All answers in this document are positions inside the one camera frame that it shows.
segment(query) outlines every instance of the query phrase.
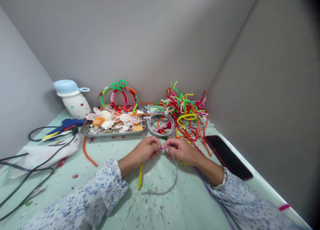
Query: light blue bottle cap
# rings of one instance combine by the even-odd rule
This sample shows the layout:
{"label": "light blue bottle cap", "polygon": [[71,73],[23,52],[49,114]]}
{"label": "light blue bottle cap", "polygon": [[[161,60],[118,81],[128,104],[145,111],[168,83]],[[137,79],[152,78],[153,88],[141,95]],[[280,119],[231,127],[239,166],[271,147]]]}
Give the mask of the light blue bottle cap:
{"label": "light blue bottle cap", "polygon": [[77,83],[73,80],[58,80],[53,83],[53,87],[58,94],[70,94],[77,90],[82,92],[89,92],[89,88],[79,88]]}

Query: metal tray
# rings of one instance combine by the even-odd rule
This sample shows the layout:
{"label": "metal tray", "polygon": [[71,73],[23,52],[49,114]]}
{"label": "metal tray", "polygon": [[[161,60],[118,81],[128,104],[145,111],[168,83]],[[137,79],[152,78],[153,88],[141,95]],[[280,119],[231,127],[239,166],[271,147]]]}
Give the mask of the metal tray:
{"label": "metal tray", "polygon": [[[146,113],[147,109],[145,108],[146,105],[139,105],[137,107],[137,110],[141,111],[142,113]],[[123,135],[131,135],[131,134],[142,134],[146,128],[146,120],[144,118],[142,118],[142,116],[140,116],[141,118],[141,126],[142,126],[142,130],[141,131],[132,131],[132,132],[116,132],[116,133],[97,133],[97,134],[92,134],[89,132],[89,128],[90,128],[90,124],[92,124],[92,120],[86,120],[85,123],[83,124],[83,126],[80,129],[80,133],[83,136],[86,137],[112,137],[112,136],[123,136]]]}

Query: white plastic bag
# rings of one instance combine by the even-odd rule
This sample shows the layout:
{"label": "white plastic bag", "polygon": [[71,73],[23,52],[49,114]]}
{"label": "white plastic bag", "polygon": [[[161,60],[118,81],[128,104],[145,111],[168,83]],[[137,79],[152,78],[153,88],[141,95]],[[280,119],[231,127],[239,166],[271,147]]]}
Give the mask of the white plastic bag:
{"label": "white plastic bag", "polygon": [[[53,143],[49,142],[48,145],[55,145],[56,143],[66,144],[72,138],[73,136],[63,140],[53,142]],[[59,148],[63,146],[63,145],[59,145],[59,146],[48,146],[48,145],[24,146],[22,150],[19,152],[19,154],[24,154],[24,153],[29,153],[29,154],[18,158],[17,161],[15,161],[15,164],[27,169],[34,169],[36,166],[42,164],[47,159],[49,159]],[[77,134],[74,140],[70,144],[62,148],[52,159],[50,159],[50,161],[42,165],[40,168],[49,167],[50,165],[60,161],[65,157],[74,155],[75,152],[78,150],[79,145],[80,145],[80,137],[79,137],[79,134]],[[10,168],[8,177],[17,178],[27,173],[28,172],[22,171],[16,168]]]}

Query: blue speckled shirt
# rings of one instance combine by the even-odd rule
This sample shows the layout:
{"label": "blue speckled shirt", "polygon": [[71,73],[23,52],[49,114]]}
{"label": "blue speckled shirt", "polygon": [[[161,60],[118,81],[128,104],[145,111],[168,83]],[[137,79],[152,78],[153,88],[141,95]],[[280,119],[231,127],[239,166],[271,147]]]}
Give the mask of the blue speckled shirt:
{"label": "blue speckled shirt", "polygon": [[[241,229],[300,229],[284,213],[226,170],[223,184],[209,187]],[[77,187],[19,230],[97,229],[128,189],[117,161],[108,160],[86,185]]]}

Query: smartphone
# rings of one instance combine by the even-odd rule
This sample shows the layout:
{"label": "smartphone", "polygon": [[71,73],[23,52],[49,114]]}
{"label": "smartphone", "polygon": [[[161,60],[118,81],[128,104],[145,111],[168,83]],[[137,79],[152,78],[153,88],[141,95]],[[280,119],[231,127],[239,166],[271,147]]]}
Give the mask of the smartphone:
{"label": "smartphone", "polygon": [[236,175],[243,181],[253,178],[252,173],[240,161],[227,144],[217,135],[205,136],[207,144],[213,153],[219,159],[222,166],[226,167],[232,174]]}

